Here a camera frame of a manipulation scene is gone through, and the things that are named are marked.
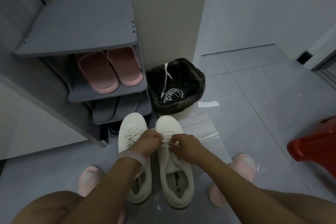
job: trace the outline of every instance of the hand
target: hand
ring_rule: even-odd
[[[147,129],[139,139],[129,148],[129,150],[138,152],[149,158],[149,156],[158,149],[163,140],[163,135],[153,129]]]
[[[171,137],[170,143],[173,144],[176,141],[179,142],[179,146],[171,145],[169,147],[179,158],[191,164],[198,165],[200,158],[204,156],[204,153],[209,152],[201,142],[193,135],[187,134],[175,134]]]

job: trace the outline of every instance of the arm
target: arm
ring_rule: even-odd
[[[149,158],[150,154],[157,150],[161,141],[161,134],[148,129],[129,150]],[[117,160],[103,180],[61,224],[117,223],[140,167],[140,162],[133,158],[123,157]]]
[[[170,149],[178,157],[198,165],[212,178],[241,223],[306,223],[237,174],[194,136],[174,135],[170,143],[176,141],[179,142],[180,147],[170,146]]]

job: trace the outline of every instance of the black trash bag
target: black trash bag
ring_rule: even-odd
[[[165,65],[157,66],[146,71],[149,95],[156,112],[160,115],[182,112],[193,103],[200,100],[205,90],[205,76],[187,59],[180,58],[168,63],[168,73],[165,92],[171,88],[182,90],[183,98],[172,96],[172,100],[163,103],[161,93],[165,86]]]

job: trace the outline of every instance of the person's left hand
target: person's left hand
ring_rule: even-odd
[[[163,140],[163,135],[153,129],[147,129],[129,150],[142,154],[145,158],[158,149]]]

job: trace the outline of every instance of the bare thigh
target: bare thigh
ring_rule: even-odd
[[[82,200],[71,191],[44,195],[23,208],[12,224],[59,224]]]
[[[336,204],[330,201],[304,194],[263,191],[308,223],[336,223]]]

